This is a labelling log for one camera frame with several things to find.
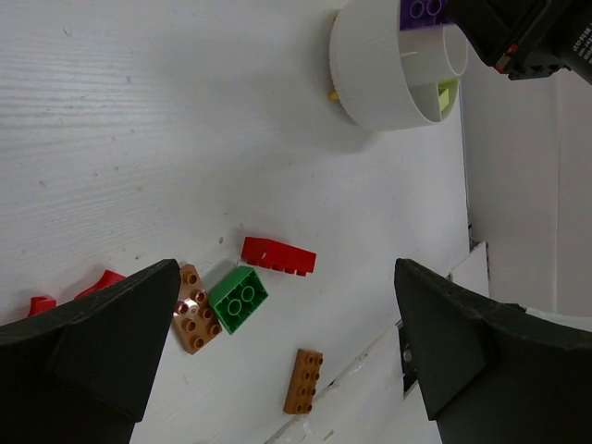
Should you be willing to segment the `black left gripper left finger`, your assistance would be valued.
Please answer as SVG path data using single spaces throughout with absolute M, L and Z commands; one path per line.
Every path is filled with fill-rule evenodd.
M 179 264 L 165 259 L 2 326 L 2 442 L 129 442 L 146 411 L 179 287 Z

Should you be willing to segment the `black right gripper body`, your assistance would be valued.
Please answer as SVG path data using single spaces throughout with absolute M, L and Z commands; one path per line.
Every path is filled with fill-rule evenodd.
M 446 13 L 481 61 L 509 80 L 568 69 L 591 81 L 590 0 L 456 0 Z

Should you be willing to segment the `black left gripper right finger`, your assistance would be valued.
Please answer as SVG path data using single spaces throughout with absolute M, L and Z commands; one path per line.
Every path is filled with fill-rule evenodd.
M 462 288 L 411 259 L 395 292 L 444 443 L 588 443 L 591 334 Z

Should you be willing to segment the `pale yellow-green lego brick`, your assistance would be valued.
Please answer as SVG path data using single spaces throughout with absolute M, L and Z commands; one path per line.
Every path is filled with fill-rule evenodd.
M 459 78 L 452 78 L 438 83 L 438 105 L 442 119 L 448 116 L 456 101 L 459 80 Z

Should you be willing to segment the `purple curved decorated lego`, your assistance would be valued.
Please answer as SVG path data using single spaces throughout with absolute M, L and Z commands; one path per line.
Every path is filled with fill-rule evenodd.
M 400 30 L 447 26 L 453 23 L 444 6 L 447 0 L 401 0 Z

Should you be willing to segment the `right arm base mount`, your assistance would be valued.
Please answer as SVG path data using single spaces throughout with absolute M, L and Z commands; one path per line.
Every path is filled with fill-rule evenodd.
M 417 381 L 417 372 L 406 330 L 401 320 L 397 323 L 397 329 L 399 333 L 403 394 L 406 395 Z

